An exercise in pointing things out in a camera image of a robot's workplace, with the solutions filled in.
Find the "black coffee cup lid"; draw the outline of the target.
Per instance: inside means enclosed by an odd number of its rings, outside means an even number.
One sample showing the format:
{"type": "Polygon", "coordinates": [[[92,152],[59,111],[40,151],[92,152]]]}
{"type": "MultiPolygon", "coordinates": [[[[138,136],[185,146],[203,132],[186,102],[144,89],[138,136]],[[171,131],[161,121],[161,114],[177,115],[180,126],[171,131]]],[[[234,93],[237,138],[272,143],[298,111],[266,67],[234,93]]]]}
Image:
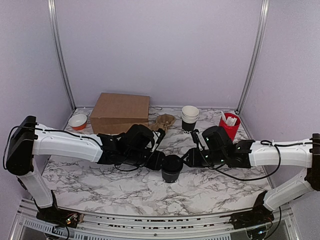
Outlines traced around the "black coffee cup lid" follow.
{"type": "Polygon", "coordinates": [[[180,172],[183,168],[183,160],[178,155],[167,155],[162,162],[162,170],[168,173],[180,172]]]}

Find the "single black paper cup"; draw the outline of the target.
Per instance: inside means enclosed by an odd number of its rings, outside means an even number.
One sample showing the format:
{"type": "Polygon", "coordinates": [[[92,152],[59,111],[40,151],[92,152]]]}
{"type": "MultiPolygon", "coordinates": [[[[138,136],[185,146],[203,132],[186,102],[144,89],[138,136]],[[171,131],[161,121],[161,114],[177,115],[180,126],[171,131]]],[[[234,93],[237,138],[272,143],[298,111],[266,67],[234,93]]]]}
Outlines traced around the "single black paper cup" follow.
{"type": "Polygon", "coordinates": [[[162,169],[161,176],[162,176],[162,179],[165,183],[172,184],[178,180],[178,178],[180,176],[180,172],[181,172],[180,170],[172,172],[172,171],[162,169]]]}

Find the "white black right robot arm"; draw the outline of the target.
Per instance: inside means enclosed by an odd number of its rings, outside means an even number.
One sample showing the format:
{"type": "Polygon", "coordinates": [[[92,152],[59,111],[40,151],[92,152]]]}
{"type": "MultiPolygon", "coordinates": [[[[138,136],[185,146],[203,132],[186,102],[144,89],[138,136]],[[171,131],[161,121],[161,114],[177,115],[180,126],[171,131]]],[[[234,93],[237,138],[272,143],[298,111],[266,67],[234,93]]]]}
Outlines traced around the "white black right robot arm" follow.
{"type": "Polygon", "coordinates": [[[274,220],[273,212],[282,205],[302,195],[320,189],[320,135],[291,142],[274,142],[253,139],[234,143],[221,126],[212,126],[202,133],[201,143],[198,130],[191,132],[195,147],[182,157],[190,168],[218,166],[250,169],[259,166],[298,166],[302,171],[295,177],[271,190],[258,195],[252,209],[233,213],[230,223],[234,229],[261,225],[274,220]]]}

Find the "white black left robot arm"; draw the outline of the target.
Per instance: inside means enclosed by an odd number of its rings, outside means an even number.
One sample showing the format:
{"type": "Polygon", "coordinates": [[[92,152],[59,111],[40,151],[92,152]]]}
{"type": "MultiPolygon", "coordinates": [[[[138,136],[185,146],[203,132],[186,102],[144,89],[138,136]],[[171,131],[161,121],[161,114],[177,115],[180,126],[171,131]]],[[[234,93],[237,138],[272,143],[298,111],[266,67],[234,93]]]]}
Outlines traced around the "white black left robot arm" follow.
{"type": "Polygon", "coordinates": [[[59,156],[86,160],[99,165],[146,167],[158,171],[165,154],[157,148],[165,137],[163,129],[151,130],[134,124],[127,132],[109,134],[75,134],[37,123],[35,116],[27,116],[9,133],[3,168],[15,175],[31,194],[37,207],[37,219],[61,227],[76,228],[83,214],[58,207],[57,199],[46,185],[34,161],[35,156],[59,156]]]}

